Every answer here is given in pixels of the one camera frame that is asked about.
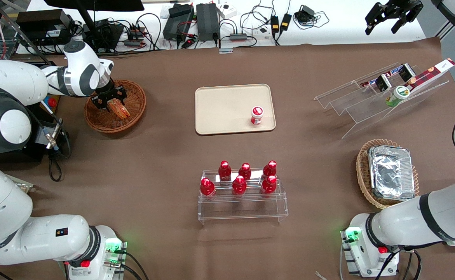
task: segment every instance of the wicker basket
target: wicker basket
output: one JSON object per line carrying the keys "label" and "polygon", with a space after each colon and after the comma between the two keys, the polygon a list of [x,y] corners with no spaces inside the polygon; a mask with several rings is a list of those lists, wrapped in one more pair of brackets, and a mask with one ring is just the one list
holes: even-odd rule
{"label": "wicker basket", "polygon": [[124,103],[131,116],[126,119],[120,119],[115,113],[96,108],[91,99],[88,98],[84,106],[84,117],[87,124],[96,131],[103,133],[124,131],[140,119],[146,108],[146,95],[142,87],[137,83],[127,80],[115,80],[115,86],[123,86],[126,89],[127,98],[124,99]]}
{"label": "wicker basket", "polygon": [[[395,205],[400,203],[401,201],[398,200],[391,200],[391,199],[384,199],[384,198],[377,198],[373,195],[373,191],[371,188],[371,173],[369,171],[369,149],[371,147],[377,145],[388,145],[394,147],[400,147],[395,142],[385,139],[374,139],[362,146],[362,149],[359,151],[359,155],[357,156],[357,179],[359,179],[359,186],[360,190],[366,197],[366,199],[371,202],[375,207],[379,209],[385,209],[388,206]],[[412,176],[414,177],[414,188],[415,188],[415,195],[419,195],[419,180],[417,179],[417,171],[415,167],[412,166]]]}

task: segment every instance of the brown table surface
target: brown table surface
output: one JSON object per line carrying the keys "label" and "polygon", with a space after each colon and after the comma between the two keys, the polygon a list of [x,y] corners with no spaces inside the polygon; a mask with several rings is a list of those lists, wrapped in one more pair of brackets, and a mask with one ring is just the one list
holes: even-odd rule
{"label": "brown table surface", "polygon": [[[64,64],[61,57],[55,60]],[[85,99],[64,97],[58,115],[71,134],[73,155],[61,161],[65,177],[39,166],[1,165],[39,186],[33,216],[80,214],[108,225],[145,267],[151,280],[338,279],[340,236],[359,213],[378,211],[363,197],[355,159],[368,140],[385,138],[412,153],[421,194],[455,183],[455,83],[395,121],[344,140],[346,117],[313,98],[394,62],[428,69],[442,60],[438,39],[412,43],[163,51],[113,58],[114,79],[139,83],[145,115],[119,135],[93,131]],[[268,84],[277,127],[266,133],[200,136],[195,132],[195,90],[206,86]],[[270,159],[288,194],[289,216],[276,219],[197,221],[199,177],[228,160],[263,167]],[[455,279],[455,247],[419,250],[421,279]],[[406,257],[401,256],[401,274]],[[0,269],[15,280],[63,279],[54,261]],[[358,279],[347,275],[345,278]],[[400,275],[391,279],[400,279]]]}

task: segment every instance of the foil tray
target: foil tray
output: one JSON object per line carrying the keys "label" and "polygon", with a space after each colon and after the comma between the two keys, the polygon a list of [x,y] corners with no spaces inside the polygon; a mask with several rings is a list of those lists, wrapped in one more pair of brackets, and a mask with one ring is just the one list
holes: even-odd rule
{"label": "foil tray", "polygon": [[412,159],[407,149],[378,145],[369,149],[373,195],[405,201],[415,197]]}

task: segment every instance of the clear acrylic stand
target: clear acrylic stand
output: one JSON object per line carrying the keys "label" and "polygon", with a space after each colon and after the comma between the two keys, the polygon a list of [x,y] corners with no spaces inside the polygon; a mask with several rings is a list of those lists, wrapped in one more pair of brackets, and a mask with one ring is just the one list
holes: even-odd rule
{"label": "clear acrylic stand", "polygon": [[[244,195],[232,194],[232,181],[222,182],[218,170],[204,170],[201,178],[210,179],[216,194],[214,197],[198,196],[198,220],[202,225],[206,220],[242,219],[242,218],[277,218],[281,222],[288,216],[288,202],[286,192],[277,177],[277,189],[274,193],[261,194],[260,179],[262,168],[252,168],[252,176],[246,181],[247,188]],[[238,175],[232,172],[231,179]]]}
{"label": "clear acrylic stand", "polygon": [[[401,101],[395,107],[388,106],[386,104],[386,98],[395,87],[405,84],[398,72],[388,78],[392,85],[389,90],[381,92],[375,83],[361,86],[362,83],[368,83],[378,78],[382,73],[391,71],[398,66],[400,66],[400,63],[391,64],[314,98],[314,101],[319,101],[322,108],[327,109],[331,106],[339,116],[346,113],[355,123],[341,139],[424,101],[437,89],[448,83],[448,78],[443,77],[443,75],[437,77],[425,85],[423,90],[413,93],[412,96]],[[421,70],[417,66],[413,66],[412,69],[416,75],[421,73]]]}

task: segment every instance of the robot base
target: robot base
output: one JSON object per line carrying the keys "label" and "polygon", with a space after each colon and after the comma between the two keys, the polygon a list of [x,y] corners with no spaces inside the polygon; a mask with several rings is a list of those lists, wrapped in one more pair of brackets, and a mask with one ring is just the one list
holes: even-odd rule
{"label": "robot base", "polygon": [[[380,253],[378,248],[369,240],[366,233],[366,219],[368,217],[369,214],[359,214],[355,216],[350,222],[350,227],[344,232],[341,232],[349,272],[355,274],[358,271],[360,276],[364,278],[376,277],[384,264],[384,260],[390,254]],[[345,243],[345,240],[350,238],[355,239],[355,241],[352,243]],[[381,276],[396,275],[397,265],[398,254],[395,255],[391,262],[385,267]]]}
{"label": "robot base", "polygon": [[115,232],[107,226],[96,226],[101,235],[101,241],[96,256],[89,264],[89,267],[75,268],[68,266],[70,280],[112,280],[113,275],[120,269],[104,266],[103,262],[119,261],[119,254],[109,253],[108,250],[122,250],[123,243],[117,238]]}

